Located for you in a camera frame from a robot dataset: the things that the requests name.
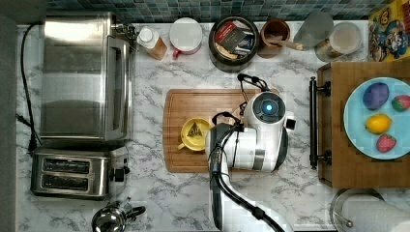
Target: purple egg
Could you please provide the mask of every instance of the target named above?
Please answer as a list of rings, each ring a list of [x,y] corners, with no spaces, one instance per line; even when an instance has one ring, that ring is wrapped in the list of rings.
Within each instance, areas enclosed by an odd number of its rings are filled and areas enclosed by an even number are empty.
[[[368,109],[380,108],[389,98],[389,86],[385,83],[377,82],[371,84],[363,94],[363,103]]]

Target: lemon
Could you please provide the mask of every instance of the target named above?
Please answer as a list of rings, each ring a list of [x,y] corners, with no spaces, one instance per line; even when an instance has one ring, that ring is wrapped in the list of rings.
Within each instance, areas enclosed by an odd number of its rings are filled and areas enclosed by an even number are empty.
[[[389,129],[392,119],[386,114],[374,114],[366,120],[366,129],[372,133],[382,133]]]

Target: cereal box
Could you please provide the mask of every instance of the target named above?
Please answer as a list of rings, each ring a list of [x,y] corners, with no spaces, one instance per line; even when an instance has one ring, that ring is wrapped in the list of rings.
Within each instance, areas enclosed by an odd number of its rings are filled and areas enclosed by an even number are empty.
[[[369,18],[369,60],[389,62],[410,56],[409,1],[395,0]]]

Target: kettle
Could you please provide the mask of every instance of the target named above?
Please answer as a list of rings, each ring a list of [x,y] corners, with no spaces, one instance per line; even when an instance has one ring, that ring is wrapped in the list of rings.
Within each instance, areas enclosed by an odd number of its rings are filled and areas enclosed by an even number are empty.
[[[145,207],[132,207],[129,202],[108,202],[108,204],[98,210],[91,222],[93,232],[124,232],[129,219],[135,221],[136,217],[145,212]]]

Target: cutting board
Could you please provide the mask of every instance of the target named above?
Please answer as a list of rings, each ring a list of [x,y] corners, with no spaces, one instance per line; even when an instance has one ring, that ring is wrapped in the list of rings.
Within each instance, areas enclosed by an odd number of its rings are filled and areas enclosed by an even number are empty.
[[[260,91],[246,90],[250,99]],[[163,152],[166,168],[170,172],[207,172],[208,158],[205,151],[194,152],[188,148],[178,150],[182,143],[181,128],[190,118],[203,118],[212,124],[212,118],[220,112],[238,112],[244,97],[239,89],[171,89],[163,110]]]

